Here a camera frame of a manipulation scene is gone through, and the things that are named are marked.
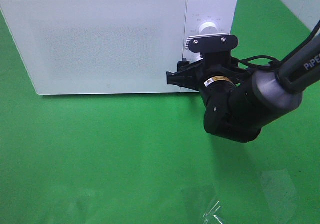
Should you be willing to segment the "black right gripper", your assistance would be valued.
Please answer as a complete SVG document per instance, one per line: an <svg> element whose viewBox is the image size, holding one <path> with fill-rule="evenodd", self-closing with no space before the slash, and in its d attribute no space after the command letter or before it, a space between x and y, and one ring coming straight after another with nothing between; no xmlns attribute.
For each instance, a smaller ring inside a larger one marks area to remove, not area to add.
<svg viewBox="0 0 320 224"><path fill-rule="evenodd" d="M207 53L193 63L182 58L176 72L167 71L166 83L198 91L246 91L250 69L241 68L230 51Z"/></svg>

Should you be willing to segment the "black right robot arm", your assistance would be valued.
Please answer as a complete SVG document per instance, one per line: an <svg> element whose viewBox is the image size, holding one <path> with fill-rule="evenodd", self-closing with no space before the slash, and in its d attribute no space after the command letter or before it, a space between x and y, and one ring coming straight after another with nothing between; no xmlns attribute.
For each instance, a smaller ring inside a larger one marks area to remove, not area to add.
<svg viewBox="0 0 320 224"><path fill-rule="evenodd" d="M200 59L182 59L177 71L167 72L168 84L199 91L205 105L204 129L222 138L246 143L262 128L298 108L304 90L320 79L320 27L282 60L231 54L239 40L229 33L190 36L185 48Z"/></svg>

